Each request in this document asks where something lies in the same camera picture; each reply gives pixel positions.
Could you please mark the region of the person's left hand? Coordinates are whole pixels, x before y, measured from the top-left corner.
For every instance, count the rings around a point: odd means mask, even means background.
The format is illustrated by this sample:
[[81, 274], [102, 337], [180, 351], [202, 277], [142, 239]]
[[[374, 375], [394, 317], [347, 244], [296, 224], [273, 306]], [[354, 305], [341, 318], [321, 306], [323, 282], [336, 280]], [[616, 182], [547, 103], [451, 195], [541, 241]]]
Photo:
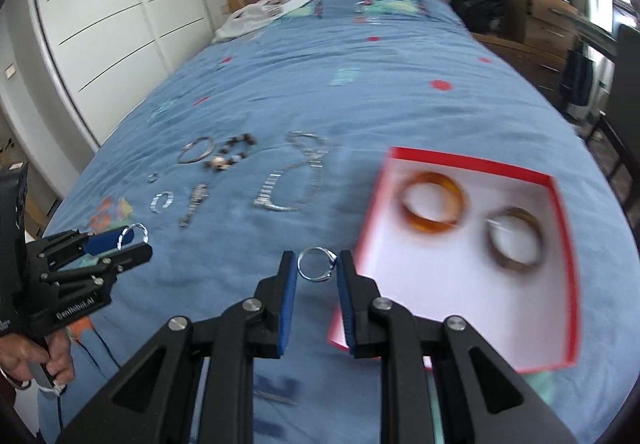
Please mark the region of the person's left hand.
[[47, 368], [54, 383], [69, 384], [75, 379], [75, 368], [70, 355], [70, 337], [66, 331], [55, 331], [46, 338], [48, 349], [20, 334], [7, 334], [1, 338], [1, 369], [17, 382], [32, 379], [29, 364]]

